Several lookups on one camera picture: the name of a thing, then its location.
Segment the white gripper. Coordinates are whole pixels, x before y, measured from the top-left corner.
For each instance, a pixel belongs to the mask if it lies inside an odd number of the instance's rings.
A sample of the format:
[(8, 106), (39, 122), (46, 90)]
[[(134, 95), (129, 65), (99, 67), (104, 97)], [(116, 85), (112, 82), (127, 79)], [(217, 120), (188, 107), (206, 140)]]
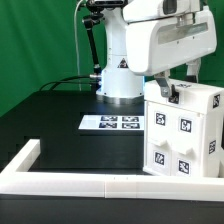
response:
[(127, 61), (137, 75), (155, 75), (161, 96), (175, 96), (166, 71), (187, 63), (186, 80), (197, 82), (201, 59), (217, 46), (214, 17), (210, 10), (195, 15), (192, 25), (177, 26), (175, 17), (132, 23), (126, 30)]

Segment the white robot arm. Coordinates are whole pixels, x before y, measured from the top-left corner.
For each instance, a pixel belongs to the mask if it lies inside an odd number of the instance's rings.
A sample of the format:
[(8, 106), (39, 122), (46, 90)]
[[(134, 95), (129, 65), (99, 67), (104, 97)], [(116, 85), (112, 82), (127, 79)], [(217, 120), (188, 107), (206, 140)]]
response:
[(102, 101), (141, 100), (146, 76), (170, 97), (170, 70), (185, 64), (186, 79), (197, 81), (201, 58), (217, 46), (213, 14), (201, 0), (86, 0), (86, 7), (92, 22), (106, 28), (107, 64), (97, 90)]

